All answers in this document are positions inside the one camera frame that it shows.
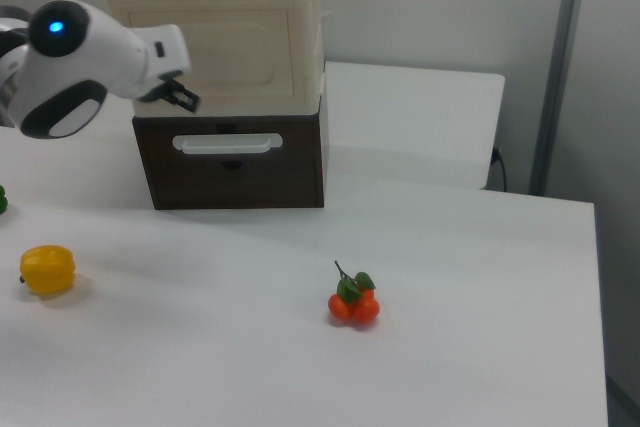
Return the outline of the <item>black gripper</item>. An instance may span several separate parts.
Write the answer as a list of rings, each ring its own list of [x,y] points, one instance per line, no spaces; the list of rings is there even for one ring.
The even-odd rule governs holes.
[[[163,100],[171,105],[181,107],[190,113],[196,113],[200,104],[200,97],[187,89],[182,83],[169,75],[160,77],[161,88],[154,88],[139,98],[140,102],[149,103]]]

